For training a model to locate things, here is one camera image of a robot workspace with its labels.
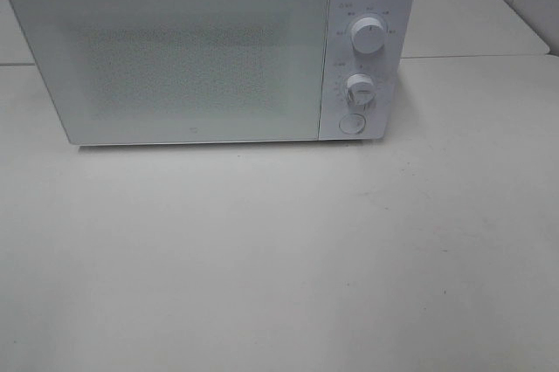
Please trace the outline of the white timer knob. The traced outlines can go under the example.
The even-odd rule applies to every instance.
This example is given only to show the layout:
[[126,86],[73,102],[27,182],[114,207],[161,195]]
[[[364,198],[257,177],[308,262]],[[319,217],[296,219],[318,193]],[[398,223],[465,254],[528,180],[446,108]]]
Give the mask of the white timer knob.
[[346,80],[344,95],[351,106],[365,106],[376,97],[376,84],[367,74],[353,74]]

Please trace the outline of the upper white power knob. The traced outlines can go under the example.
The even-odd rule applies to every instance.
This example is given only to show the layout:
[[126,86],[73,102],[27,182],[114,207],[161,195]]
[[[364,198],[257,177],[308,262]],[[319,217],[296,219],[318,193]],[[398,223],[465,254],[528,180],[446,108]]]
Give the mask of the upper white power knob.
[[386,36],[386,24],[376,16],[359,18],[350,28],[352,45],[361,54],[373,54],[379,51],[384,46]]

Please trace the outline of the round white door button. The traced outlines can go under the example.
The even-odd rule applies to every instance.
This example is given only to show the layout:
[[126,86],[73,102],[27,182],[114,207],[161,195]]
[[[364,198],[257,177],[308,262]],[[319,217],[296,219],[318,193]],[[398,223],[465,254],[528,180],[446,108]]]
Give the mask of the round white door button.
[[361,114],[347,114],[339,123],[339,128],[344,134],[360,134],[365,127],[366,119]]

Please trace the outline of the white microwave door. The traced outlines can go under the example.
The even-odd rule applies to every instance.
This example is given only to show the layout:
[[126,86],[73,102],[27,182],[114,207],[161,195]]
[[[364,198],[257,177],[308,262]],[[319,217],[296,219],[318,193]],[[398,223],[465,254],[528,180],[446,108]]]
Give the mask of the white microwave door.
[[10,0],[74,145],[313,140],[328,0]]

